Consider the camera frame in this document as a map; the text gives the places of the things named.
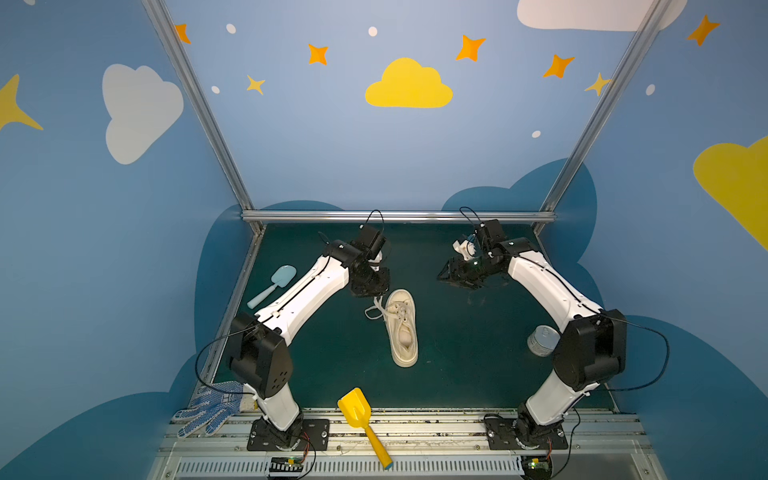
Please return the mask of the white canvas sneaker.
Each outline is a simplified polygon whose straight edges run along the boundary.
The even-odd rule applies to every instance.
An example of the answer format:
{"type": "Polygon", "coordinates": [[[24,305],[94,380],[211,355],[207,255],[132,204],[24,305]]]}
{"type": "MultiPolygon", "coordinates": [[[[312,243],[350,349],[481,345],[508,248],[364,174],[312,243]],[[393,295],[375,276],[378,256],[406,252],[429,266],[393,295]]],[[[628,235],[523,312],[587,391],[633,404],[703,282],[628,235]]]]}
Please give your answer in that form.
{"type": "Polygon", "coordinates": [[[393,291],[384,306],[385,324],[395,364],[412,367],[418,360],[415,301],[405,289],[393,291]]]}

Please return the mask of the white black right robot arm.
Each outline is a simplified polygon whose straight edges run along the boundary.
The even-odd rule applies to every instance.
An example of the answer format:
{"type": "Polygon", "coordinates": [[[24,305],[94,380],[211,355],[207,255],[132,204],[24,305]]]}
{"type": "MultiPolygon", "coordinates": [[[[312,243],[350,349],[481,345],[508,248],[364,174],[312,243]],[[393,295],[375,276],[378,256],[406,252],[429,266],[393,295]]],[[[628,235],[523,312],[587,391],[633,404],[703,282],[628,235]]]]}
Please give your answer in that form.
{"type": "Polygon", "coordinates": [[[486,278],[504,273],[538,301],[559,330],[552,372],[520,405],[513,425],[518,444],[537,448],[561,430],[569,408],[625,370],[624,316],[578,292],[526,238],[503,239],[483,251],[465,237],[452,248],[457,254],[438,274],[440,281],[477,289],[486,278]]]}

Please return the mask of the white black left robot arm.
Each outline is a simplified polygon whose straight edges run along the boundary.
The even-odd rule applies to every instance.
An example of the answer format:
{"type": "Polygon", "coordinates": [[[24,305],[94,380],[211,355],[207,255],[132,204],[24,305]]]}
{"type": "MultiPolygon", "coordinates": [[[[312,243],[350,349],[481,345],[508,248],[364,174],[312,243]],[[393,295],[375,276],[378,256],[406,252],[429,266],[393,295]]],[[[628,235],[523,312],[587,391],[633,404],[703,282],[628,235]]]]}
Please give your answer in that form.
{"type": "Polygon", "coordinates": [[[389,288],[389,269],[380,263],[386,239],[335,240],[287,292],[255,314],[232,322],[222,363],[255,396],[267,442],[291,450],[302,440],[303,414],[289,380],[289,346],[302,326],[335,293],[345,288],[357,297],[379,297],[389,288]]]}

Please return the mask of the light blue toy spatula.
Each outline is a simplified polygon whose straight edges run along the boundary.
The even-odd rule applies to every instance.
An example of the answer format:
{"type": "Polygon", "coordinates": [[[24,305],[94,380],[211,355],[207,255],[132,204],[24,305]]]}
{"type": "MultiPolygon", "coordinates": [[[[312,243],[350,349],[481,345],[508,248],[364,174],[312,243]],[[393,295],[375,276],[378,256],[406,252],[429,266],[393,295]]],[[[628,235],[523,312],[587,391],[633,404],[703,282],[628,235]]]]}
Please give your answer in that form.
{"type": "Polygon", "coordinates": [[[260,292],[255,297],[250,299],[246,303],[246,306],[251,310],[255,310],[256,307],[261,302],[263,302],[267,297],[269,297],[276,289],[286,287],[290,283],[290,281],[294,278],[295,275],[296,275],[296,268],[294,266],[292,265],[280,266],[273,273],[270,279],[271,284],[262,292],[260,292]]]}

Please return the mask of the round tin can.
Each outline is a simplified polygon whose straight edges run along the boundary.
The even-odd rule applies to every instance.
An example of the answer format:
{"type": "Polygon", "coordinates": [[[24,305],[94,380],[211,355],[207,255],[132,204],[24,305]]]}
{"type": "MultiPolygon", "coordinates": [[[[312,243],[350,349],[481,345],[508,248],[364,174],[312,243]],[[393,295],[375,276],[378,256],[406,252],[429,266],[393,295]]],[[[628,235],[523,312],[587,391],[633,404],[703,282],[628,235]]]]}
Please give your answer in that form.
{"type": "Polygon", "coordinates": [[[527,338],[529,351],[538,357],[551,355],[560,340],[560,333],[547,325],[539,325],[527,338]]]}

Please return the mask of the yellow toy shovel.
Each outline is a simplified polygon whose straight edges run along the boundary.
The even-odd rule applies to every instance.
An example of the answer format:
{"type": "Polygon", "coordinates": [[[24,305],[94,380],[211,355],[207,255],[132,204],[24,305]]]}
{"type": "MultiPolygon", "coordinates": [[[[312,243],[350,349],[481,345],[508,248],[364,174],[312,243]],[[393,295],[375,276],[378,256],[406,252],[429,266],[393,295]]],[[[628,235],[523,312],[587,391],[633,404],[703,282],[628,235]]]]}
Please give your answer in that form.
{"type": "Polygon", "coordinates": [[[383,469],[391,469],[393,460],[370,425],[372,409],[362,390],[355,387],[339,399],[337,404],[347,424],[364,431],[383,469]]]}

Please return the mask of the left green circuit board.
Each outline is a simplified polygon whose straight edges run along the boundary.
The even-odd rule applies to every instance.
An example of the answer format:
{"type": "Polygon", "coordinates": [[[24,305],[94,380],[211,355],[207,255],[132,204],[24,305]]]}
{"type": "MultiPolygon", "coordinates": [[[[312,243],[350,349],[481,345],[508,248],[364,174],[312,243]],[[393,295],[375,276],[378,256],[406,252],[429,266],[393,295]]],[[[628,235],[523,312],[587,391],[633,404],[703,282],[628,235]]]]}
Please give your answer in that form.
{"type": "Polygon", "coordinates": [[[303,475],[304,470],[304,461],[299,457],[271,457],[268,461],[267,477],[296,479],[303,475]]]}

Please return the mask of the green circuit board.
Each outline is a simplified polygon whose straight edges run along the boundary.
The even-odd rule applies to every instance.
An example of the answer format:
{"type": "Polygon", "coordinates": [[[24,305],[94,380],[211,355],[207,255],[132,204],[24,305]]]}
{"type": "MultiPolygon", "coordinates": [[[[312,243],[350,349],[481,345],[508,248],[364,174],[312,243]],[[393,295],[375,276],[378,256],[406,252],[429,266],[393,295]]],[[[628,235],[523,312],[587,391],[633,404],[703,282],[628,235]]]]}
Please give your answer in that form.
{"type": "Polygon", "coordinates": [[[303,475],[304,470],[304,461],[299,457],[271,457],[268,461],[267,477],[296,479],[303,475]]]}
{"type": "Polygon", "coordinates": [[[553,475],[552,460],[547,457],[524,456],[521,458],[523,480],[550,480],[553,475]]]}

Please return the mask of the right green circuit board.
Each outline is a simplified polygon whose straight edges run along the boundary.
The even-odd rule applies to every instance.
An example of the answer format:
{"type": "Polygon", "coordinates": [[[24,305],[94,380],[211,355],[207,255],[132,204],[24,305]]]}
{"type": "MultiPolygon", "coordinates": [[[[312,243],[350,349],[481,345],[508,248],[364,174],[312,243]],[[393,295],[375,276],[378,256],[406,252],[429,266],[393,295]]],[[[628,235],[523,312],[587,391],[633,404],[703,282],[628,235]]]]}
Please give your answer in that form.
{"type": "Polygon", "coordinates": [[[550,480],[553,475],[552,460],[547,457],[524,456],[521,458],[523,480],[550,480]]]}

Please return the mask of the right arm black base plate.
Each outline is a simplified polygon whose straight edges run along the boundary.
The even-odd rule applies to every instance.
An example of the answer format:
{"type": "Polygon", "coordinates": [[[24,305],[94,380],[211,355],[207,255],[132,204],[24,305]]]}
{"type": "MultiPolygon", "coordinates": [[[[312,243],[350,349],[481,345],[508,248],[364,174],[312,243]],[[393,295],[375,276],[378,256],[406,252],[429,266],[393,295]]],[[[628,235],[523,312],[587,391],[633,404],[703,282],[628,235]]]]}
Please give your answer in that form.
{"type": "Polygon", "coordinates": [[[567,450],[562,423],[541,426],[532,420],[486,414],[482,420],[491,450],[567,450]]]}

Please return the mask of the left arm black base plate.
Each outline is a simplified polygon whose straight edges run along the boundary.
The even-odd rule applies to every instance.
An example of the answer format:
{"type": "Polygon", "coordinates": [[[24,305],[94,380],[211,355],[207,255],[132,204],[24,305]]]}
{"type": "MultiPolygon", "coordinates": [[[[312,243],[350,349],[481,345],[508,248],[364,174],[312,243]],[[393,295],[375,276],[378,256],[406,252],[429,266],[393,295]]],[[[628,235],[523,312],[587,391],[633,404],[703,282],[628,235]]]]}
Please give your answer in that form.
{"type": "Polygon", "coordinates": [[[330,422],[299,416],[286,431],[278,430],[265,419],[252,423],[246,448],[248,451],[326,451],[330,422]]]}

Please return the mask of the aluminium front rail platform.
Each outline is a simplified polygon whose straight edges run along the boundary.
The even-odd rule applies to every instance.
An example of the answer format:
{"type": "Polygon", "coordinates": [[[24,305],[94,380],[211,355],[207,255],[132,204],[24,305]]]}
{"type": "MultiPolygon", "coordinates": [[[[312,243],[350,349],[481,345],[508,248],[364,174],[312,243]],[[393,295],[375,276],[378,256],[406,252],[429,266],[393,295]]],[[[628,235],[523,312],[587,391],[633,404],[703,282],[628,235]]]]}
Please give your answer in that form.
{"type": "Polygon", "coordinates": [[[305,418],[330,422],[326,451],[248,451],[256,414],[241,414],[212,437],[179,439],[169,425],[148,474],[151,479],[270,479],[271,457],[299,457],[296,479],[521,479],[521,458],[547,457],[556,479],[663,479],[666,474],[640,420],[629,414],[586,409],[567,415],[567,450],[491,450],[486,414],[513,418],[511,409],[384,409],[371,425],[393,459],[384,470],[360,429],[334,409],[311,409],[305,418]]]}

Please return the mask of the right aluminium frame post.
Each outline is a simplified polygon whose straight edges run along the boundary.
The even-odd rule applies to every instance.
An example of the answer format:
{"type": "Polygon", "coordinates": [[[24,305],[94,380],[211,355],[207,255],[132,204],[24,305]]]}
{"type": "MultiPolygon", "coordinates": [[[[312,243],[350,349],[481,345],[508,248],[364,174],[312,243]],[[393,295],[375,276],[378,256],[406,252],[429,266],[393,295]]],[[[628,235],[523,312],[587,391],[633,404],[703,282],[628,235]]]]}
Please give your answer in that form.
{"type": "Polygon", "coordinates": [[[649,9],[613,72],[612,81],[600,95],[595,110],[590,116],[574,149],[566,159],[564,166],[561,168],[554,184],[545,197],[539,210],[542,216],[554,216],[555,210],[568,187],[586,160],[588,153],[607,124],[614,108],[650,50],[654,40],[662,30],[663,20],[667,11],[671,9],[672,4],[672,0],[655,0],[651,2],[649,9]]]}

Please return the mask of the aluminium frame post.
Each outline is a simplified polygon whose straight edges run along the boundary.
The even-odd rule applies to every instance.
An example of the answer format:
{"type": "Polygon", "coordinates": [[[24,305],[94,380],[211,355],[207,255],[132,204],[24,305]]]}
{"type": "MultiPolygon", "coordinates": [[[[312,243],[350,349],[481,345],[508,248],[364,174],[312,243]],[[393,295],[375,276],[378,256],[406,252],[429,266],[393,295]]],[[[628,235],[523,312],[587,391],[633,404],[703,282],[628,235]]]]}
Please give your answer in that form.
{"type": "Polygon", "coordinates": [[[662,30],[663,20],[667,11],[671,9],[672,4],[672,0],[655,0],[651,2],[649,9],[613,72],[612,81],[600,95],[595,110],[590,116],[574,149],[566,159],[564,166],[561,168],[554,184],[545,197],[539,210],[542,216],[554,216],[555,210],[568,187],[586,160],[588,153],[607,124],[614,108],[650,50],[654,40],[662,30]]]}
{"type": "Polygon", "coordinates": [[[166,3],[160,0],[143,0],[142,4],[179,77],[184,92],[200,121],[241,209],[252,210],[253,203],[245,183],[231,151],[226,145],[221,129],[214,118],[209,102],[205,97],[205,92],[185,51],[183,42],[175,29],[175,25],[172,23],[166,3]]]}

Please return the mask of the left aluminium frame post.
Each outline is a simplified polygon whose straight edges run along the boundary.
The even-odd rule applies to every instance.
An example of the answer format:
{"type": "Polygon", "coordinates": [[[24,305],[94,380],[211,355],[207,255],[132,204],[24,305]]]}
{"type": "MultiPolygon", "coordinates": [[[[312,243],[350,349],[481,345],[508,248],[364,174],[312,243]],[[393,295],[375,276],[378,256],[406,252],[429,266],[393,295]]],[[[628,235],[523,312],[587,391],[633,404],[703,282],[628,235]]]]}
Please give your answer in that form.
{"type": "Polygon", "coordinates": [[[253,203],[245,183],[231,151],[226,145],[221,129],[214,118],[209,102],[205,97],[205,92],[185,51],[183,42],[175,29],[175,25],[172,23],[166,3],[160,0],[143,0],[142,4],[179,77],[184,92],[200,121],[241,209],[252,210],[253,203]]]}

